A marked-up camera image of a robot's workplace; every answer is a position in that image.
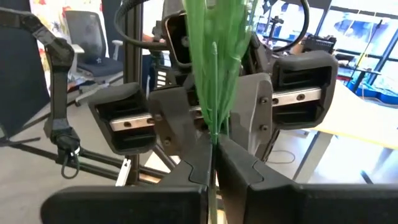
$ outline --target blue office chair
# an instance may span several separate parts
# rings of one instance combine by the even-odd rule
[[[90,91],[82,93],[76,98],[76,105],[80,101],[91,96],[97,90],[106,88],[110,83],[123,77],[123,63],[117,61],[119,47],[123,44],[120,40],[114,40],[113,58],[106,57],[106,41],[102,30],[100,17],[95,12],[66,11],[66,23],[68,26],[71,44],[75,50],[72,74],[89,78],[98,86]]]

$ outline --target table leg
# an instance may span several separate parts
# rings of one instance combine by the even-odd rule
[[[374,166],[374,169],[372,170],[372,174],[375,174],[379,169],[383,166],[383,164],[387,161],[387,159],[390,157],[392,154],[393,150],[389,148],[384,148],[379,156],[379,159],[376,162],[376,165]]]
[[[321,131],[316,133],[304,154],[303,160],[293,176],[294,181],[301,184],[308,183],[328,148],[332,137],[332,134],[323,133]]]
[[[362,82],[363,78],[365,77],[365,75],[366,75],[365,71],[362,71],[359,74],[358,78],[356,79],[356,81],[354,83],[353,93],[356,93],[356,90],[358,90],[358,87],[361,84],[361,82]]]

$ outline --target floor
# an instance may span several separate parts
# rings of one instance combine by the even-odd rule
[[[38,115],[48,111],[44,108]],[[91,151],[115,156],[102,137],[88,109],[70,106],[70,124],[81,137],[81,145]],[[46,139],[42,130],[44,123],[18,134],[13,140],[41,137],[39,142],[30,145],[56,152],[54,145]],[[298,131],[283,131],[278,138],[274,152],[267,163],[281,174],[292,178],[310,141],[315,133],[310,131],[303,136]],[[382,169],[371,171],[381,152],[381,148],[346,138],[334,138],[310,182],[363,184],[359,174],[361,169],[370,172],[375,182],[398,183],[398,153],[393,152]],[[150,154],[143,155],[141,161],[148,160]],[[36,224],[40,223],[41,203],[52,193],[73,185],[114,185],[114,181],[80,172],[73,180],[65,180],[60,175],[61,167],[54,161],[19,151],[10,147],[0,149],[0,223]]]

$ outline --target black pole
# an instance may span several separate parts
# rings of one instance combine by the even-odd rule
[[[136,40],[142,40],[142,8],[140,4],[133,10],[128,12],[124,23],[127,36]],[[124,83],[138,82],[142,80],[142,52],[141,48],[128,44],[126,41],[124,46]]]

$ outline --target black cable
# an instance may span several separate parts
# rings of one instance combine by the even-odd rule
[[[146,1],[149,1],[149,0],[127,0],[127,1],[124,1],[114,15],[113,24],[115,26],[115,29],[127,43],[135,45],[136,47],[140,47],[142,49],[148,49],[148,50],[158,50],[158,51],[168,50],[166,43],[139,41],[139,40],[133,39],[131,37],[128,37],[123,32],[123,30],[121,28],[122,21],[127,16],[128,12],[131,9],[134,9],[139,4],[142,4]]]
[[[160,160],[169,168],[169,170],[173,170],[177,165],[172,158],[170,158],[166,153],[163,151],[162,146],[156,144],[155,147],[152,149],[153,152],[159,157]]]
[[[79,174],[80,162],[76,154],[77,149],[79,149],[79,151],[81,150],[79,142],[80,140],[77,137],[71,136],[70,134],[60,134],[57,136],[58,150],[61,149],[64,151],[61,176],[65,179],[73,179]],[[75,161],[76,172],[72,176],[67,176],[65,174],[65,168],[70,161]]]
[[[293,42],[286,45],[285,47],[279,47],[277,49],[273,49],[272,50],[273,52],[282,52],[282,51],[285,51],[285,50],[288,50],[288,49],[294,47],[304,38],[305,34],[307,33],[308,26],[310,25],[310,5],[308,4],[307,0],[300,0],[300,2],[302,4],[303,10],[304,10],[304,24],[303,24],[303,28],[302,28],[300,34]]]
[[[65,178],[65,179],[68,179],[68,180],[75,178],[79,174],[79,171],[80,171],[79,158],[76,155],[75,151],[72,150],[72,159],[75,161],[75,164],[76,164],[76,172],[73,175],[71,175],[71,176],[67,176],[65,174],[65,168],[66,168],[66,166],[67,166],[67,164],[69,162],[69,158],[70,158],[69,152],[65,153],[65,156],[63,158],[62,168],[61,168],[61,176],[63,178]]]

